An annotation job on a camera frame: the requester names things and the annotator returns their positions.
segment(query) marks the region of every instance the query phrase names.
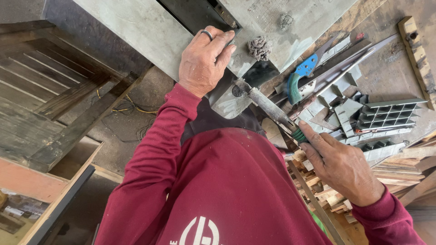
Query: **white logo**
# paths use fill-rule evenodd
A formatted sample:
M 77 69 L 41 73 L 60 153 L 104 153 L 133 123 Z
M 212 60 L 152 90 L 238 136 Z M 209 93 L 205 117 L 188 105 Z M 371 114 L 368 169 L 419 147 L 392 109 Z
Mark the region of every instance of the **white logo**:
M 179 245 L 185 245 L 186 236 L 188 236 L 188 232 L 190 231 L 191 227 L 195 224 L 196 221 L 197 221 L 197 217 L 195 217 L 189 223 L 189 225 L 185 228 L 185 230 L 182 233 L 182 236 L 180 237 Z M 203 236 L 203 228 L 204 228 L 205 222 L 206 222 L 206 218 L 203 216 L 200 216 L 200 219 L 198 221 L 197 231 L 195 232 L 193 245 L 200 245 L 200 242 L 202 245 L 218 245 L 218 242 L 219 242 L 218 228 L 212 222 L 212 220 L 209 220 L 209 222 L 208 222 L 208 227 L 212 231 L 212 238 Z M 170 245 L 177 245 L 177 241 L 174 241 L 174 242 L 170 241 Z

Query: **red object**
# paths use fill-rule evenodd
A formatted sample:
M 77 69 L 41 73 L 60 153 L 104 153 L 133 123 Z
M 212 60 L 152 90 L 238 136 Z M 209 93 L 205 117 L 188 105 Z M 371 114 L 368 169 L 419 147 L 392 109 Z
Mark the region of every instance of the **red object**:
M 358 33 L 357 36 L 356 36 L 356 41 L 359 41 L 359 40 L 362 39 L 364 36 L 365 36 L 365 34 L 364 34 L 363 32 L 362 32 L 362 33 Z
M 109 197 L 95 244 L 331 244 L 267 139 L 240 128 L 215 129 L 181 148 L 200 99 L 176 84 L 165 100 Z M 388 191 L 353 214 L 370 243 L 423 243 Z

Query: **metal grid piece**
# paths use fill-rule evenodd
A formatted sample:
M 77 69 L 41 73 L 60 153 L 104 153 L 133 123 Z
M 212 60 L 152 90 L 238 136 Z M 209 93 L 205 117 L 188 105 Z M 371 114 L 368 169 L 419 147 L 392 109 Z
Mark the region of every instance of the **metal grid piece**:
M 248 11 L 256 20 L 256 23 L 264 30 L 277 18 L 288 2 L 289 0 L 257 0 Z
M 422 109 L 417 104 L 423 102 L 427 101 L 424 99 L 405 99 L 365 104 L 356 128 L 367 130 L 412 126 L 415 122 L 410 118 L 417 116 L 413 111 Z

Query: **ring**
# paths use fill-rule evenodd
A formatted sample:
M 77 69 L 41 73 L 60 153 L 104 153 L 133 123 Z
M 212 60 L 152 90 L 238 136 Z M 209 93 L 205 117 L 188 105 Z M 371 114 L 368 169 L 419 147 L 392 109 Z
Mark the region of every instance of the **ring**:
M 211 35 L 210 32 L 208 32 L 208 31 L 206 31 L 206 30 L 202 30 L 202 31 L 200 32 L 200 34 L 201 34 L 201 33 L 206 33 L 206 34 L 209 36 L 209 38 L 211 39 L 211 42 L 212 42 L 213 38 L 212 38 L 212 35 Z

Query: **hand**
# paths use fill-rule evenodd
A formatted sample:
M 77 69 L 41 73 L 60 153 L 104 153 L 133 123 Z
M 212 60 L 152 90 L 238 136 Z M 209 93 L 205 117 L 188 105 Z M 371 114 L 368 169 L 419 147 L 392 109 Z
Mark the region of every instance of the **hand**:
M 359 207 L 382 197 L 385 187 L 372 173 L 361 149 L 344 145 L 328 133 L 317 134 L 304 121 L 298 125 L 310 142 L 300 146 L 320 179 Z
M 207 26 L 213 40 L 200 30 L 182 53 L 179 67 L 179 84 L 194 95 L 202 98 L 215 88 L 224 74 L 235 45 L 224 48 L 235 36 L 234 31 L 223 32 Z

